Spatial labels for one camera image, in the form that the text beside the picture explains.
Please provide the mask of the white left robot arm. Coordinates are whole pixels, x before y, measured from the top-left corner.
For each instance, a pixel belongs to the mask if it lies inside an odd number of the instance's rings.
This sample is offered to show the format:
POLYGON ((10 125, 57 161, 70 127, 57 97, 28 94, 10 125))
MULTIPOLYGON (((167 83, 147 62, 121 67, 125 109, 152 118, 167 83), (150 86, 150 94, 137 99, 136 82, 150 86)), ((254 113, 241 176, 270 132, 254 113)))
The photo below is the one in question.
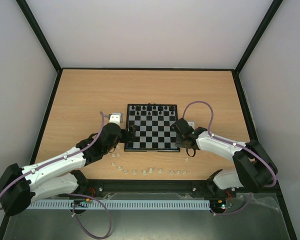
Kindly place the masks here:
POLYGON ((119 143, 132 141, 135 132, 135 126, 122 129, 109 122, 58 156, 23 167, 9 165, 0 177, 0 211, 11 217, 38 200, 83 193, 88 181, 80 169, 101 160, 119 143))

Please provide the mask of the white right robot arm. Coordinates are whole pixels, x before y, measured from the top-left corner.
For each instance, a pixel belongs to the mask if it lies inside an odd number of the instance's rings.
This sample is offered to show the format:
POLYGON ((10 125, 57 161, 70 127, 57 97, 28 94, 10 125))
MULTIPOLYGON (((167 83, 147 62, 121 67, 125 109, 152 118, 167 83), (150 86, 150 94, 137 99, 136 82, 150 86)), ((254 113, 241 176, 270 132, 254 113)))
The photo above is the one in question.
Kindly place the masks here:
POLYGON ((226 189, 242 187, 258 193, 276 184, 278 169, 257 140, 234 141, 203 127, 193 129, 184 118, 171 127, 182 148, 192 149, 194 153, 208 151, 233 162, 234 169, 217 170, 209 177, 208 191, 212 195, 219 196, 226 189))

